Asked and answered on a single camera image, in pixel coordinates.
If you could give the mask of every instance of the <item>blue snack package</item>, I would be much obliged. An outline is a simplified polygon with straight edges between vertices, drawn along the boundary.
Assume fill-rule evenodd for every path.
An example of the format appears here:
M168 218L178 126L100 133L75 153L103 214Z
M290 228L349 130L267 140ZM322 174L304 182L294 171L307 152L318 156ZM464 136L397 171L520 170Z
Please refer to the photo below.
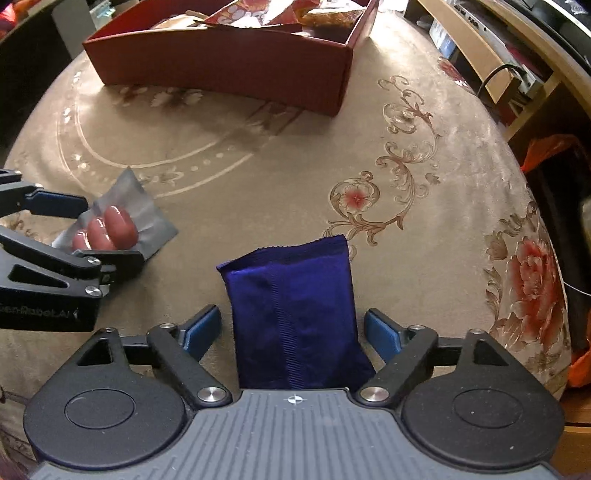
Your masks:
M217 270L232 304L241 388L355 391L375 374L358 341L343 235L261 248Z

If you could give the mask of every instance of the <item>round table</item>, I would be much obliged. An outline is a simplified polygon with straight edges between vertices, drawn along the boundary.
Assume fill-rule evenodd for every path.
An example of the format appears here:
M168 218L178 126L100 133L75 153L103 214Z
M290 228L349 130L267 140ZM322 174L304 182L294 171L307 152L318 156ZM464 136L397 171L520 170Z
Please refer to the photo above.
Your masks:
M7 162L47 189L90 200L128 166L180 233L103 300L98 327L144 333L215 303L222 334L202 363L236 390L232 316L216 265L343 233L359 320L375 307L443 336L482 328L550 391L564 388L564 294L524 177L475 95L387 4L356 50L335 118L215 92L104 86L82 54ZM24 212L4 223L50 242L69 220ZM0 384L10 393L0 429L23 459L19 402L87 337L0 332Z

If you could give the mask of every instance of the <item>black cable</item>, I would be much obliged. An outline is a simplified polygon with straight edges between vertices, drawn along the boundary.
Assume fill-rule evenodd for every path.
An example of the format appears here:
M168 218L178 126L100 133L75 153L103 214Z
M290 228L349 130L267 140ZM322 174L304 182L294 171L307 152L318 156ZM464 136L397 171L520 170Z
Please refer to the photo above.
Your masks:
M515 65L512 65L511 63L504 63L503 65L498 66L497 68L495 68L492 72L490 72L488 74L488 76L484 79L484 81L482 82L482 85L480 85L480 88L476 92L476 96L478 98L480 98L480 94L484 91L484 87L486 86L486 84L491 81L491 78L493 78L501 70L505 70L505 69L513 70L514 72L519 73L519 75L525 75L525 70L522 69L521 67L516 67Z

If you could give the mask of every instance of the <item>red cardboard box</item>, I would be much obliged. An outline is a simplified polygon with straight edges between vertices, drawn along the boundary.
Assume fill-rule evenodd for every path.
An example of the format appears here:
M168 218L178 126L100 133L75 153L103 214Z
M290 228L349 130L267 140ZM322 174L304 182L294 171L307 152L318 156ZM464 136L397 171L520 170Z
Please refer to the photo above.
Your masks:
M378 0L343 43L258 28L149 30L171 15L211 15L226 0L143 0L84 42L107 85L198 88L273 100L334 116L343 103L353 49L368 36Z

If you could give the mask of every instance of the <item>sausage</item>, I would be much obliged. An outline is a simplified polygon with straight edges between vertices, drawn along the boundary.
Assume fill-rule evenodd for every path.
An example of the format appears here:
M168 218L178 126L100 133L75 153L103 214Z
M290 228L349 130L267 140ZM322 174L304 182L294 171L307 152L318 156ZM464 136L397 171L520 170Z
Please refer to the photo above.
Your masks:
M88 243L93 250L117 250L115 244L112 242L105 222L101 217L94 217L86 227L88 234Z
M127 210L114 205L103 214L111 241L118 250L126 250L138 242L138 230Z
M90 243L88 243L88 236L86 230L78 230L72 239L72 251L75 250L90 250Z

